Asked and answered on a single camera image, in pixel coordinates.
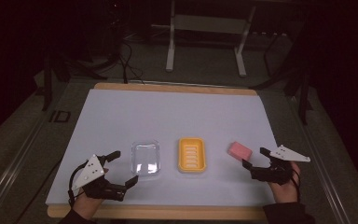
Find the clear plastic soap dish lid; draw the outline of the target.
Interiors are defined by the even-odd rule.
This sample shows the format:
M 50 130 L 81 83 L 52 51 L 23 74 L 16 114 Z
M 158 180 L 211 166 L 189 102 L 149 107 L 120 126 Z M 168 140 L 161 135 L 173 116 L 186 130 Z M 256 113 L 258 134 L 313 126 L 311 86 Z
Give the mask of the clear plastic soap dish lid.
M 131 146 L 131 172 L 147 177 L 160 171 L 159 142 L 155 140 L 134 142 Z

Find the wooden table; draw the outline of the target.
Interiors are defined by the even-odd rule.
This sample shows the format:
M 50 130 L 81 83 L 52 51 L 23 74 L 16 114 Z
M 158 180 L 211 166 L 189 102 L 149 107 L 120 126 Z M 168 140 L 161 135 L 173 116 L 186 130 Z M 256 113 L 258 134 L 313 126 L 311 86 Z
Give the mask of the wooden table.
M 92 90 L 113 91 L 153 91 L 222 95 L 257 96 L 255 91 L 221 88 L 157 86 L 141 84 L 98 83 Z M 98 211 L 98 217 L 128 219 L 209 219 L 209 220 L 246 220 L 262 219 L 264 212 L 261 206 L 216 206 L 216 205 L 128 205 L 124 201 L 107 201 Z M 62 217 L 67 213 L 68 201 L 65 204 L 49 205 L 48 214 Z

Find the black floor bracket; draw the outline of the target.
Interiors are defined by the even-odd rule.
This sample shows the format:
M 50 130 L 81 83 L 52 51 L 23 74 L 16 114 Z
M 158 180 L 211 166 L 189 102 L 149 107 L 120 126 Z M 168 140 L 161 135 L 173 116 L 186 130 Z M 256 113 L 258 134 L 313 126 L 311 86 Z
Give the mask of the black floor bracket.
M 70 111 L 54 110 L 49 118 L 49 122 L 68 122 L 71 118 Z

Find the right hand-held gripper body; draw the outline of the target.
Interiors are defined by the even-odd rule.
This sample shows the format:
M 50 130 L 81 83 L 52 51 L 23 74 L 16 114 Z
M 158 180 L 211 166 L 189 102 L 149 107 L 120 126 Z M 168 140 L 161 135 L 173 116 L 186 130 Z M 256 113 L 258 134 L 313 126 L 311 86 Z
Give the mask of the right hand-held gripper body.
M 269 167 L 255 167 L 251 172 L 251 178 L 262 182 L 285 184 L 292 177 L 291 161 L 310 162 L 310 157 L 288 147 L 279 146 L 270 151 Z

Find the person's right sleeve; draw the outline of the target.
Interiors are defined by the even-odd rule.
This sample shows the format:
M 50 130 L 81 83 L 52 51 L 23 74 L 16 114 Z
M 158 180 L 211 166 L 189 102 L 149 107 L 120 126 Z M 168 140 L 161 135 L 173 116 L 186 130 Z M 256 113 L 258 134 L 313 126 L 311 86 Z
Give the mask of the person's right sleeve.
M 268 224 L 315 224 L 302 203 L 274 203 L 263 207 Z

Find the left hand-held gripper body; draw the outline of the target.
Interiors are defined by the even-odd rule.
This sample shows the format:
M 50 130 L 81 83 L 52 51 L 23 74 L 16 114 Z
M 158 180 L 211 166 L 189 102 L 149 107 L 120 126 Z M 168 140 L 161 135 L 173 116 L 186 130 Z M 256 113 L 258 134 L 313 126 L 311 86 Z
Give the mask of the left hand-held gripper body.
M 87 161 L 79 165 L 71 174 L 71 201 L 78 194 L 74 191 L 82 188 L 90 198 L 122 202 L 127 188 L 110 183 L 105 179 L 104 165 L 108 162 L 106 156 L 93 154 Z

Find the person's right hand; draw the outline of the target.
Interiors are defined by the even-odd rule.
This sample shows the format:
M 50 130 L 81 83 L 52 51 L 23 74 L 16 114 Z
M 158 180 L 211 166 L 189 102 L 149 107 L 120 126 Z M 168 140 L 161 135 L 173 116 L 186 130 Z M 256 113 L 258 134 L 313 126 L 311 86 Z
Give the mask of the person's right hand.
M 276 203 L 300 202 L 300 169 L 295 162 L 291 161 L 290 164 L 292 166 L 292 177 L 287 183 L 282 185 L 268 183 Z

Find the yellow soap dish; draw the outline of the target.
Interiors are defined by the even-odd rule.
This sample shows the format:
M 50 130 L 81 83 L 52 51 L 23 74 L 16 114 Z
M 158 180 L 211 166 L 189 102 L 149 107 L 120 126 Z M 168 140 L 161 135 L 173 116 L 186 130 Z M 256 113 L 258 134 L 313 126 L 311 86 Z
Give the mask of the yellow soap dish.
M 202 173 L 207 167 L 204 141 L 185 137 L 179 140 L 178 169 L 183 173 Z

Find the pink soap bar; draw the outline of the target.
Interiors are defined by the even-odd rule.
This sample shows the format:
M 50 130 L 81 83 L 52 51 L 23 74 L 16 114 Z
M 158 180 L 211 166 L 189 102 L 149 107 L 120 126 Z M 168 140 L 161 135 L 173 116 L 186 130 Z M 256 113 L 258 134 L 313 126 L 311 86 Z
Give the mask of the pink soap bar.
M 239 142 L 234 142 L 229 147 L 227 153 L 238 161 L 248 161 L 251 158 L 253 151 Z

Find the white metal stand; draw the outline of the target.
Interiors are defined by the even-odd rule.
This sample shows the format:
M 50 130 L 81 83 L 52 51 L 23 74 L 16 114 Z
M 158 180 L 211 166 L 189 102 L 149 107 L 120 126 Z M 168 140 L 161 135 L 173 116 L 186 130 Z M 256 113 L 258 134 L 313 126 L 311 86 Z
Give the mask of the white metal stand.
M 167 72 L 172 72 L 174 68 L 176 30 L 232 34 L 241 36 L 241 41 L 237 46 L 234 47 L 233 50 L 239 76 L 246 77 L 247 73 L 245 70 L 242 52 L 247 37 L 250 34 L 250 28 L 255 16 L 255 11 L 256 6 L 251 6 L 245 19 L 229 19 L 177 14 L 175 12 L 175 0 L 171 0 L 170 39 L 165 70 Z

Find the black tripod stand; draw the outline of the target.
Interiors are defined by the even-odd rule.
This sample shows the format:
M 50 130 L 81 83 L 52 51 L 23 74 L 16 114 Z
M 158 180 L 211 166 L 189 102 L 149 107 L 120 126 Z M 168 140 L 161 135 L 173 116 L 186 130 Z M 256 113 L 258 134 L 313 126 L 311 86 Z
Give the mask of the black tripod stand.
M 298 116 L 303 125 L 307 125 L 308 95 L 310 90 L 310 70 L 312 53 L 310 35 L 301 32 L 289 50 L 283 63 L 267 81 L 251 86 L 251 90 L 264 90 L 280 81 L 286 80 L 283 92 L 286 96 L 298 96 Z

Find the person's left sleeve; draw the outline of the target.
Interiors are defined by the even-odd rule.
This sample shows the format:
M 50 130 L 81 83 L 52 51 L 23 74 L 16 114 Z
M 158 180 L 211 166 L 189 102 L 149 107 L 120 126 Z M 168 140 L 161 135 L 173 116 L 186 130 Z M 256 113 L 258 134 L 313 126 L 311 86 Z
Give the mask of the person's left sleeve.
M 71 209 L 69 213 L 61 219 L 58 224 L 97 224 L 90 218 L 84 218 L 77 211 Z

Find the light blue table mat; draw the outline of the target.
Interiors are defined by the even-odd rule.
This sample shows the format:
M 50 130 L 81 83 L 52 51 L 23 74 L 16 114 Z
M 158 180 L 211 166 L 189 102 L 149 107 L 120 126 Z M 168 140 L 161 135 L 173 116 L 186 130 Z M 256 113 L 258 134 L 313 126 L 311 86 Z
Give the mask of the light blue table mat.
M 178 169 L 178 142 L 204 141 L 207 167 L 200 174 Z M 120 151 L 108 165 L 107 179 L 131 178 L 131 146 L 159 143 L 160 169 L 140 178 L 125 196 L 128 205 L 261 206 L 273 200 L 269 186 L 253 180 L 241 162 L 228 155 L 234 142 L 253 151 L 251 162 L 266 167 L 262 147 L 277 146 L 261 99 L 257 96 L 153 91 L 92 90 L 83 106 L 62 164 L 48 194 L 49 205 L 68 201 L 75 168 L 92 155 Z

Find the person's sleeve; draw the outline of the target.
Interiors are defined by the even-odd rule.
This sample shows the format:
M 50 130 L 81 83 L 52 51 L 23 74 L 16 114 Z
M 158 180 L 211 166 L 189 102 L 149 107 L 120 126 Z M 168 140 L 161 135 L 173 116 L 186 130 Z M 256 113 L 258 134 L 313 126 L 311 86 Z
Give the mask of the person's sleeve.
M 61 219 L 58 224 L 97 224 L 90 218 L 84 218 L 77 211 L 71 209 L 69 213 Z
M 274 203 L 263 207 L 268 224 L 315 224 L 302 203 Z

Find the person's left hand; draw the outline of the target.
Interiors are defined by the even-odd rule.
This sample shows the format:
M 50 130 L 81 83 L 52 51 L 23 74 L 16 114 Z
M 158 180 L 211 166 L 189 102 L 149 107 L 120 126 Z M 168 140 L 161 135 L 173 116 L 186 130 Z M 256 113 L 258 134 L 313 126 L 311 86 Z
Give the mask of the person's left hand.
M 80 188 L 72 209 L 82 218 L 91 220 L 102 203 L 103 199 L 90 198 L 84 190 Z

